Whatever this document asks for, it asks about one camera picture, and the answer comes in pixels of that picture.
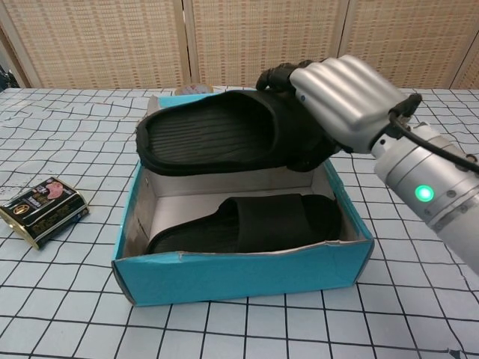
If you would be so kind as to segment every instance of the white tiled table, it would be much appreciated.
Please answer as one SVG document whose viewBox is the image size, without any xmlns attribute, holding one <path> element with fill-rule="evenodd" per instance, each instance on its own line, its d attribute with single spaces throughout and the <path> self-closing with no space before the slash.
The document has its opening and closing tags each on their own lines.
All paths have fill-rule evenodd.
<svg viewBox="0 0 479 359">
<path fill-rule="evenodd" d="M 479 154 L 479 92 L 418 92 L 417 117 Z M 479 278 L 376 178 L 370 156 L 332 159 L 378 238 L 357 285 L 132 308 L 110 259 L 151 94 L 171 90 L 0 93 L 0 201 L 54 175 L 92 211 L 42 251 L 0 222 L 1 359 L 479 357 Z"/>
</svg>

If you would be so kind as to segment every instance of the teal shoe box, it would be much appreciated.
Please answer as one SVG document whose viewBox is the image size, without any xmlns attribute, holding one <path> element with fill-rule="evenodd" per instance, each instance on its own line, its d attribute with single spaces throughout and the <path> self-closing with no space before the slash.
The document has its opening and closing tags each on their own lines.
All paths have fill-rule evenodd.
<svg viewBox="0 0 479 359">
<path fill-rule="evenodd" d="M 201 96 L 152 97 L 147 113 Z M 300 193 L 336 197 L 343 213 L 339 240 L 259 254 L 172 252 L 143 255 L 161 230 L 209 215 L 231 196 Z M 112 267 L 137 306 L 225 300 L 352 286 L 374 240 L 332 164 L 301 174 L 276 168 L 238 174 L 163 177 L 138 165 L 115 245 Z"/>
</svg>

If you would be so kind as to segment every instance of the woven wall panel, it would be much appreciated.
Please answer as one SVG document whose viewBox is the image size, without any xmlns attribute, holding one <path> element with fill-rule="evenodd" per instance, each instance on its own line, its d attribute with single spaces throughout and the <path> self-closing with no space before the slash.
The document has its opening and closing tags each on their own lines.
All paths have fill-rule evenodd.
<svg viewBox="0 0 479 359">
<path fill-rule="evenodd" d="M 454 80 L 452 88 L 479 89 L 479 34 Z"/>
<path fill-rule="evenodd" d="M 181 85 L 173 1 L 3 0 L 44 88 Z"/>
<path fill-rule="evenodd" d="M 281 62 L 338 53 L 341 1 L 190 1 L 202 82 L 251 86 L 261 70 Z"/>
<path fill-rule="evenodd" d="M 351 0 L 340 54 L 398 87 L 449 88 L 478 19 L 478 0 Z"/>
</svg>

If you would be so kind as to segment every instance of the tin can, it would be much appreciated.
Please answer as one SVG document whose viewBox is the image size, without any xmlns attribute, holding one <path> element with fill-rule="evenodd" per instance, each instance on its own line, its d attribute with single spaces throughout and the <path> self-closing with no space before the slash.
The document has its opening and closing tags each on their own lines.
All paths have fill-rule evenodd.
<svg viewBox="0 0 479 359">
<path fill-rule="evenodd" d="M 87 214 L 83 196 L 54 177 L 0 206 L 0 216 L 35 249 Z"/>
</svg>

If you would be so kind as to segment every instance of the robotic finger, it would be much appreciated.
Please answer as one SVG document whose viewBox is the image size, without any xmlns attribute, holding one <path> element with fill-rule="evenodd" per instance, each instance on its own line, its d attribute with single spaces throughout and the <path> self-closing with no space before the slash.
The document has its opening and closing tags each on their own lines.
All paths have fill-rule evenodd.
<svg viewBox="0 0 479 359">
<path fill-rule="evenodd" d="M 376 175 L 479 274 L 479 166 L 428 124 L 421 102 L 350 55 L 280 65 L 257 83 L 295 91 L 326 134 L 351 153 L 372 153 Z"/>
</svg>

